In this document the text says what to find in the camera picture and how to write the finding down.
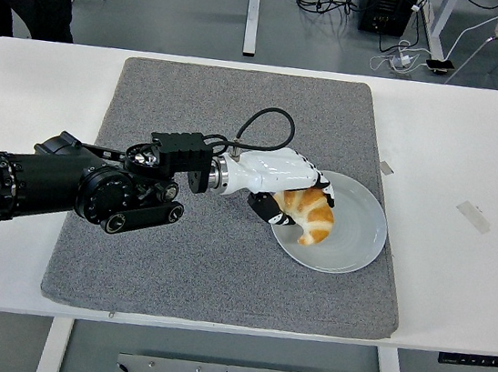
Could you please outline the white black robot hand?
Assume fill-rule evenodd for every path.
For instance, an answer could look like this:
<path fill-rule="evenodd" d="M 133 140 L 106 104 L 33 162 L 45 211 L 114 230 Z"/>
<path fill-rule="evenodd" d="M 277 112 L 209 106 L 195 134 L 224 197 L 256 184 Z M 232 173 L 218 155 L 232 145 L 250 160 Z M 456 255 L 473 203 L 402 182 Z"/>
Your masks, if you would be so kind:
<path fill-rule="evenodd" d="M 238 159 L 228 153 L 214 158 L 216 181 L 212 188 L 221 195 L 240 189 L 251 192 L 249 205 L 262 220 L 274 225 L 296 225 L 272 195 L 309 188 L 321 190 L 325 202 L 334 207 L 334 190 L 327 177 L 306 157 L 283 147 L 275 151 L 246 151 Z"/>

